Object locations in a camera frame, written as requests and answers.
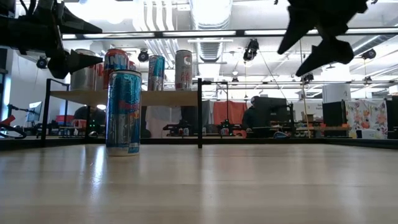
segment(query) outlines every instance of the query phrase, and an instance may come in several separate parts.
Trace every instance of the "ceiling duct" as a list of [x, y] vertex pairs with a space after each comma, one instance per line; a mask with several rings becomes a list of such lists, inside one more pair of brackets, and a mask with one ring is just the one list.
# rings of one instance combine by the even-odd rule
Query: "ceiling duct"
[[[398, 17], [390, 21], [386, 24], [386, 27], [397, 27], [398, 26]], [[359, 40], [357, 43], [353, 44], [354, 55], [358, 56], [371, 50], [375, 46], [384, 43], [385, 41], [395, 37], [395, 34], [391, 35], [377, 35], [377, 36], [370, 36], [364, 37]]]
[[[232, 2], [232, 0], [190, 0], [194, 28], [196, 30], [227, 29], [231, 17]], [[204, 62], [216, 62], [222, 51], [223, 43], [221, 42], [198, 44], [199, 57]]]

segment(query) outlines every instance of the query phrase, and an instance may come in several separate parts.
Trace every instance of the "silver can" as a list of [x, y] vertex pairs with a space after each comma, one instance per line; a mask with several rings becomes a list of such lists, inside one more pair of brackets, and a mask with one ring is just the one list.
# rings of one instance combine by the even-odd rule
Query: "silver can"
[[175, 90], [192, 90], [192, 52], [175, 53]]
[[104, 87], [104, 63], [95, 65], [95, 91], [102, 91]]
[[152, 55], [149, 57], [148, 91], [163, 91], [164, 67], [165, 59], [163, 56]]
[[[76, 52], [83, 55], [95, 56], [95, 53], [90, 50], [76, 49]], [[75, 71], [70, 74], [70, 91], [75, 90], [94, 90], [95, 89], [95, 67], [92, 65]]]

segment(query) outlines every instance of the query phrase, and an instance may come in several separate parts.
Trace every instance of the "wooden table surface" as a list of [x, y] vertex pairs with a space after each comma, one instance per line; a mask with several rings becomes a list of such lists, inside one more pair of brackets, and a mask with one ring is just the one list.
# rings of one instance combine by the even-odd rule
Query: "wooden table surface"
[[398, 152], [316, 144], [0, 152], [0, 223], [396, 224]]

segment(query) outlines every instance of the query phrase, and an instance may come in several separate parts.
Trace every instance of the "robotic arm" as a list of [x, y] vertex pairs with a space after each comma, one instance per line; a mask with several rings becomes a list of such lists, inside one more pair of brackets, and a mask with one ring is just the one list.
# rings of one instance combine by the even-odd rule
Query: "robotic arm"
[[74, 50], [64, 51], [62, 34], [100, 34], [102, 29], [73, 15], [64, 2], [57, 0], [30, 0], [26, 15], [9, 17], [16, 0], [0, 0], [0, 47], [43, 52], [50, 58], [48, 68], [55, 78], [63, 79], [68, 73], [102, 62], [102, 58], [81, 55]]

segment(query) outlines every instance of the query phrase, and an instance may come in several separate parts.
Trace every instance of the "aluminum can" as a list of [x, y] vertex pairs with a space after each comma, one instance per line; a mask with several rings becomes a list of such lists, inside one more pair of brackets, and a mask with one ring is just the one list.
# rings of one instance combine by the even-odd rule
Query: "aluminum can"
[[[83, 55], [95, 56], [90, 50], [76, 49], [76, 52]], [[70, 91], [94, 90], [95, 89], [95, 65], [77, 70], [70, 75]]]
[[109, 78], [106, 150], [110, 156], [139, 153], [141, 85], [137, 71], [118, 70]]
[[137, 67], [133, 61], [129, 61], [129, 70], [136, 71]]
[[175, 53], [175, 90], [192, 90], [192, 52]]
[[148, 91], [163, 91], [164, 67], [165, 59], [163, 56], [152, 55], [149, 57]]
[[129, 56], [120, 49], [109, 49], [104, 59], [104, 85], [103, 89], [107, 90], [109, 85], [109, 76], [117, 70], [129, 69]]
[[95, 91], [102, 91], [104, 87], [104, 63], [95, 65]]

